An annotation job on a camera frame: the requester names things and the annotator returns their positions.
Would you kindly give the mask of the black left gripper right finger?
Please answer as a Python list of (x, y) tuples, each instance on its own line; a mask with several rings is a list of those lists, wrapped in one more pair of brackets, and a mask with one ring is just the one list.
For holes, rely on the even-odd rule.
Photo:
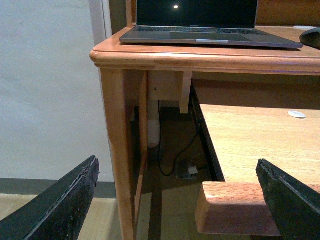
[(320, 194), (266, 159), (256, 174), (264, 201), (284, 240), (320, 238)]

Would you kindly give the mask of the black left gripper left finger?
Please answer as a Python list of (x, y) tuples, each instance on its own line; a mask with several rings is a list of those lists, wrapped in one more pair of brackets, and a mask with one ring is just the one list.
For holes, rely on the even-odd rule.
[(92, 155), (0, 222), (2, 240), (78, 239), (99, 177)]

